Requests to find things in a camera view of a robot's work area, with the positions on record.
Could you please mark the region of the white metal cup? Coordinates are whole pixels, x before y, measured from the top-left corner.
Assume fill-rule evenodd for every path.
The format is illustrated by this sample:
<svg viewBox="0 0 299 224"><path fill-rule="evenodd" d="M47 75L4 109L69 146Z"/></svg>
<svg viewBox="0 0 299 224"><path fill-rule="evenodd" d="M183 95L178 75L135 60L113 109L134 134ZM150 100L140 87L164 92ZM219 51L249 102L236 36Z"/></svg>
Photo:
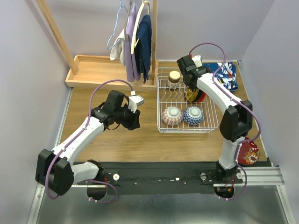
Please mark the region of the white metal cup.
<svg viewBox="0 0 299 224"><path fill-rule="evenodd" d="M171 71L168 75L167 85L170 89L176 89L180 86L180 73L178 71Z"/></svg>

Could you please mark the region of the yellow patterned plate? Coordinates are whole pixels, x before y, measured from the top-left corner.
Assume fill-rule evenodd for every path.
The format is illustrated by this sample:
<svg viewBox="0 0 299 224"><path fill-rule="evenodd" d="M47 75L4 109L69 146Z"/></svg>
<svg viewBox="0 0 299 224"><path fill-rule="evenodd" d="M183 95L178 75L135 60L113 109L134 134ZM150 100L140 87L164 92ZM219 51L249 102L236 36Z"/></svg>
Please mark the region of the yellow patterned plate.
<svg viewBox="0 0 299 224"><path fill-rule="evenodd" d="M184 99L188 103L196 103L198 101L199 89L192 90L188 86L185 88Z"/></svg>

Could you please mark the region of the orange plate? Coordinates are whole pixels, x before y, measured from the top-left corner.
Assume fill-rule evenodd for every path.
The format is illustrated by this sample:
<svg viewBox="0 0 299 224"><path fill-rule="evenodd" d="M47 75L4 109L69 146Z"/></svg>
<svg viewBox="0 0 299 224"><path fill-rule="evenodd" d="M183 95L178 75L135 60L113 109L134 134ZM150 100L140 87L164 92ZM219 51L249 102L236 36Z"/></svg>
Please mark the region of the orange plate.
<svg viewBox="0 0 299 224"><path fill-rule="evenodd" d="M201 95L200 95L200 98L198 99L198 103L199 102L202 102L204 99L205 99L205 97L206 97L206 94L203 92L203 93L201 93Z"/></svg>

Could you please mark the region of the white wire dish rack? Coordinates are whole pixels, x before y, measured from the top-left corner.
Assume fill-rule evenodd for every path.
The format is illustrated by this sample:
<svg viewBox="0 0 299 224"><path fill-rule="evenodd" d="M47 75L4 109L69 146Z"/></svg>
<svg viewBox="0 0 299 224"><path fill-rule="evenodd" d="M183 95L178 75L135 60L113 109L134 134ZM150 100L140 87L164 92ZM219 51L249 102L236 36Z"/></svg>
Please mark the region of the white wire dish rack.
<svg viewBox="0 0 299 224"><path fill-rule="evenodd" d="M157 68L157 128L160 133L209 133L218 128L218 107L208 96L202 102L188 103L185 101L185 84L180 78L180 86L170 89L167 85L168 75L171 71L179 71L179 68ZM169 106L175 106L182 112L190 107L197 106L203 110L203 121L197 126L191 126L182 121L177 126L169 126L162 121L162 112Z"/></svg>

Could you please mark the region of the blue patterned bowl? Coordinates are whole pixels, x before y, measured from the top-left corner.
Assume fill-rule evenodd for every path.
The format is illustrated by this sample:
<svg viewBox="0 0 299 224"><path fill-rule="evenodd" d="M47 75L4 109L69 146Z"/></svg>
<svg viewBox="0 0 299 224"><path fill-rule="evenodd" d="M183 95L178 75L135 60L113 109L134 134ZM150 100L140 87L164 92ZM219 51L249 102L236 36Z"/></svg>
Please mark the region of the blue patterned bowl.
<svg viewBox="0 0 299 224"><path fill-rule="evenodd" d="M203 119L203 110L197 106L190 106L183 112L183 121L191 126L199 125Z"/></svg>

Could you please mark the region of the red white patterned bowl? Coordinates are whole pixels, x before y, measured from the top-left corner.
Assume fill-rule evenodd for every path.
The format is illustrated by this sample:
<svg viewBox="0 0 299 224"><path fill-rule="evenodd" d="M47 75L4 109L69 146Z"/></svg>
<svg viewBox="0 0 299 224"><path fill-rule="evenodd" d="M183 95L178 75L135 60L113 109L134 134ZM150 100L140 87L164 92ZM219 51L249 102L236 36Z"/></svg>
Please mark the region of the red white patterned bowl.
<svg viewBox="0 0 299 224"><path fill-rule="evenodd" d="M169 126L177 126L183 120L182 112L175 106L169 106L162 112L162 121Z"/></svg>

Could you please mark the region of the red floral plate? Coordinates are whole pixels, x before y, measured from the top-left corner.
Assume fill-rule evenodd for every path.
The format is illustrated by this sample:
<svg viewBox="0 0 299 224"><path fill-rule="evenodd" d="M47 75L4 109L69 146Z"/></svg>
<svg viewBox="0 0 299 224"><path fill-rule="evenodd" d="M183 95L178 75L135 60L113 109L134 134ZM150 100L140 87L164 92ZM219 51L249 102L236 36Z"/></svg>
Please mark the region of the red floral plate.
<svg viewBox="0 0 299 224"><path fill-rule="evenodd" d="M242 143L238 163L245 166L251 166L259 160L260 152L257 144L254 141L246 141Z"/></svg>

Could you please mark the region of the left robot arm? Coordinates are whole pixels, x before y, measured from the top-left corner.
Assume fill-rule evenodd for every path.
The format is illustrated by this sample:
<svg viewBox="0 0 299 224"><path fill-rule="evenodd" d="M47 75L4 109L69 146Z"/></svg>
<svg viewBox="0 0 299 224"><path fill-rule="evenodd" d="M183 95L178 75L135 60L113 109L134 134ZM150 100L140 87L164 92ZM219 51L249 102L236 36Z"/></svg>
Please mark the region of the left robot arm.
<svg viewBox="0 0 299 224"><path fill-rule="evenodd" d="M84 122L64 142L39 153L35 181L59 196L78 182L101 183L104 176L98 162L76 165L75 160L95 137L114 123L128 130L140 128L138 107L143 103L140 95L128 97L119 91L110 91L106 101L91 109Z"/></svg>

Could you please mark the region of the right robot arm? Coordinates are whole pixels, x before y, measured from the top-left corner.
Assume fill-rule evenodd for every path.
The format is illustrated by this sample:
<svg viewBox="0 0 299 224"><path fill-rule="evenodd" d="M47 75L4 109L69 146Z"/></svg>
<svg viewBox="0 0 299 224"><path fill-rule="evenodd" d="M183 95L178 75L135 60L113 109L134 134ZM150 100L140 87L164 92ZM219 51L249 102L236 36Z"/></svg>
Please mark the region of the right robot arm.
<svg viewBox="0 0 299 224"><path fill-rule="evenodd" d="M221 156L216 162L215 178L225 183L236 173L239 148L252 128L252 103L242 101L229 92L207 67L198 67L190 55L178 59L177 64L184 84L191 90L203 91L223 114L220 133L224 141Z"/></svg>

